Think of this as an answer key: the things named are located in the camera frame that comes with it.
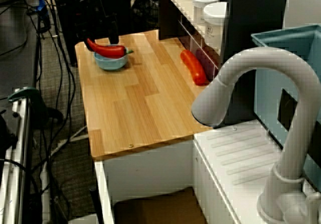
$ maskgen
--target light blue container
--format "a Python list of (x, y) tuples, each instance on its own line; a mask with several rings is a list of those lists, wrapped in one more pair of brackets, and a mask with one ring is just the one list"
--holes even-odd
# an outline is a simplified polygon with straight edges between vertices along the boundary
[(276, 47), (287, 50), (306, 61), (316, 73), (321, 71), (321, 26), (281, 29), (252, 34), (253, 42), (259, 47)]
[(125, 66), (125, 64), (128, 61), (128, 54), (121, 58), (107, 58), (99, 55), (98, 53), (94, 53), (94, 58), (96, 60), (97, 65), (104, 69), (104, 70), (117, 70)]
[[(321, 26), (308, 25), (251, 35), (259, 47), (276, 47), (287, 50), (306, 61), (321, 80)], [(283, 74), (264, 69), (256, 70), (254, 111), (284, 146), (288, 131), (277, 120), (282, 89), (296, 101), (298, 93), (293, 82)], [(321, 123), (321, 110), (317, 118)], [(307, 155), (304, 171), (312, 183), (321, 189), (321, 168)]]

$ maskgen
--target wooden countertop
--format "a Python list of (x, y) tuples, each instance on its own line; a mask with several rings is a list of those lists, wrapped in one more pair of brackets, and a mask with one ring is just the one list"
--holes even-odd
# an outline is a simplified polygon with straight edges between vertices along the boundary
[[(108, 39), (97, 43), (108, 43)], [(120, 71), (100, 69), (84, 43), (76, 45), (91, 155), (104, 160), (190, 140), (210, 130), (191, 114), (196, 86), (180, 59), (177, 38), (157, 30), (119, 37), (132, 49)]]

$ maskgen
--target white sink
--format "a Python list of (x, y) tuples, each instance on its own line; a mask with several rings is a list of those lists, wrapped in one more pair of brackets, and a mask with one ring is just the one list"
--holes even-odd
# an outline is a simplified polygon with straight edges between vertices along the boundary
[(281, 150), (260, 122), (245, 122), (194, 137), (234, 223), (266, 223), (257, 213), (257, 200)]

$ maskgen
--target red chili pepper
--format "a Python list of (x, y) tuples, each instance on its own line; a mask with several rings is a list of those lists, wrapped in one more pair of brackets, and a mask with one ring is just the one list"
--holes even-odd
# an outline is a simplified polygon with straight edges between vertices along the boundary
[(189, 50), (184, 50), (183, 52), (181, 52), (181, 59), (188, 67), (194, 83), (199, 86), (204, 85), (207, 81), (206, 74), (201, 63), (193, 55), (193, 53)]
[(89, 38), (87, 39), (87, 43), (94, 52), (97, 52), (103, 57), (121, 58), (126, 54), (126, 48), (124, 46), (100, 46)]

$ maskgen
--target small bowl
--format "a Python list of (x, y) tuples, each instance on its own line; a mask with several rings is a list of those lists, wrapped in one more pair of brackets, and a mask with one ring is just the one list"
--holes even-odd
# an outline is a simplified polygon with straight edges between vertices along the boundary
[(97, 65), (104, 69), (104, 70), (117, 70), (125, 66), (125, 64), (128, 61), (128, 54), (121, 58), (107, 58), (99, 55), (98, 53), (94, 52), (94, 57), (96, 60)]

